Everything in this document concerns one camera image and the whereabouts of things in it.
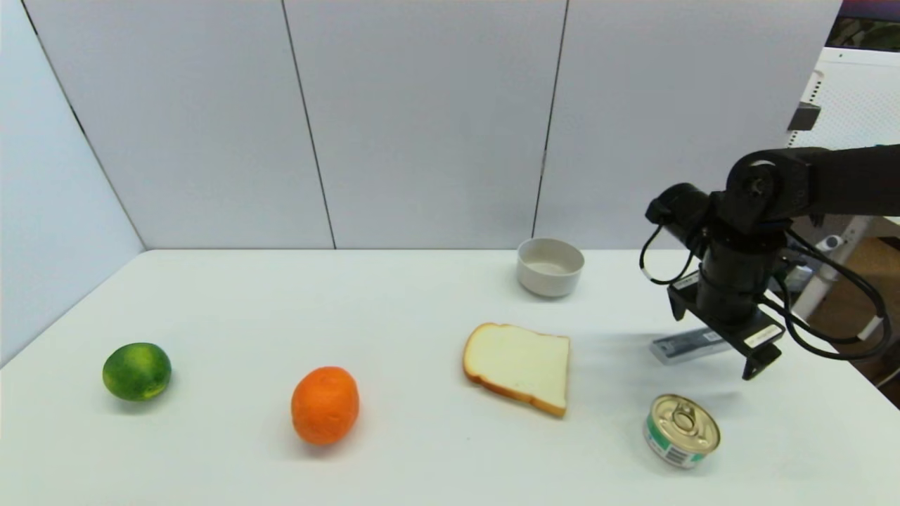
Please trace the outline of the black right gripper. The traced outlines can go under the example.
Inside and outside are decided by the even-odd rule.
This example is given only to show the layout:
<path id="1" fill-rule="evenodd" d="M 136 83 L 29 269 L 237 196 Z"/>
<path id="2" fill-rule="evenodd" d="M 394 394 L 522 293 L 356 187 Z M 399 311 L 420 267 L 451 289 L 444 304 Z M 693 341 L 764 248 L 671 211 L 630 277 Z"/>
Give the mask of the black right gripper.
<path id="1" fill-rule="evenodd" d="M 780 244 L 711 240 L 697 271 L 667 289 L 675 321 L 691 313 L 745 356 L 743 381 L 751 381 L 781 357 L 785 328 L 759 305 Z"/>

